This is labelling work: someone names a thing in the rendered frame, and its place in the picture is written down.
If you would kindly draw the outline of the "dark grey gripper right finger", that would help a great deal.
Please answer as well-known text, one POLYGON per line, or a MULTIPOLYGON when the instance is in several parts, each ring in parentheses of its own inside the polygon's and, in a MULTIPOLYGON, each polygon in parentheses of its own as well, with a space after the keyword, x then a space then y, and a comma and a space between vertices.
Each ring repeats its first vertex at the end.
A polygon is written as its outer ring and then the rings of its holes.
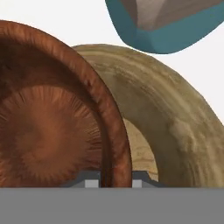
POLYGON ((160 188, 163 184, 153 180, 147 171, 133 171, 132 172, 132 187, 133 188, 160 188))

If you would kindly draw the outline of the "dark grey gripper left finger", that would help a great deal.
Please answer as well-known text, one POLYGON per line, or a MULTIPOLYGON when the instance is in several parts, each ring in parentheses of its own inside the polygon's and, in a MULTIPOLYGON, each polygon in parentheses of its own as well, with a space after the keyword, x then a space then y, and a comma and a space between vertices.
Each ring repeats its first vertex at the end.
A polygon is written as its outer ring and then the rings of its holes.
POLYGON ((99 188, 101 173, 99 171, 81 171, 76 179, 69 180, 62 187, 99 188))

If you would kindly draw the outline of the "tan wooden bowl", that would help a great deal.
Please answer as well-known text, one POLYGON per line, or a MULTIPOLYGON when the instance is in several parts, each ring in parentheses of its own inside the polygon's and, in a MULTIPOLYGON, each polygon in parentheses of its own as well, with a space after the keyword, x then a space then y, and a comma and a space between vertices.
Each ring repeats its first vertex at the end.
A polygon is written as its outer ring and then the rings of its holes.
POLYGON ((158 181, 172 187, 224 187, 224 125, 180 74, 117 45, 73 48, 108 85, 124 119, 140 130, 158 181))

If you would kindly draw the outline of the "teal and grey container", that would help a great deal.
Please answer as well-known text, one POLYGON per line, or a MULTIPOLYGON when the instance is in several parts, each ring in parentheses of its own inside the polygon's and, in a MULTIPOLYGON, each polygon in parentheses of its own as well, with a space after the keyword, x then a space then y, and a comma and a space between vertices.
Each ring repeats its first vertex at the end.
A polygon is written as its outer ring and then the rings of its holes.
POLYGON ((179 52, 224 22, 224 0, 105 0, 121 40, 147 53, 179 52))

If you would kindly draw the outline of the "reddish brown wooden bowl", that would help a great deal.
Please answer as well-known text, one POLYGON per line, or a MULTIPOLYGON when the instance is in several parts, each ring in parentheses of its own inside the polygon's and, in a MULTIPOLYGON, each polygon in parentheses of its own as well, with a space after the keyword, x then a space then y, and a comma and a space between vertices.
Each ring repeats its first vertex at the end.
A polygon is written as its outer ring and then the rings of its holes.
POLYGON ((55 187, 82 171, 130 187, 130 144, 91 65, 50 34, 0 20, 0 187, 55 187))

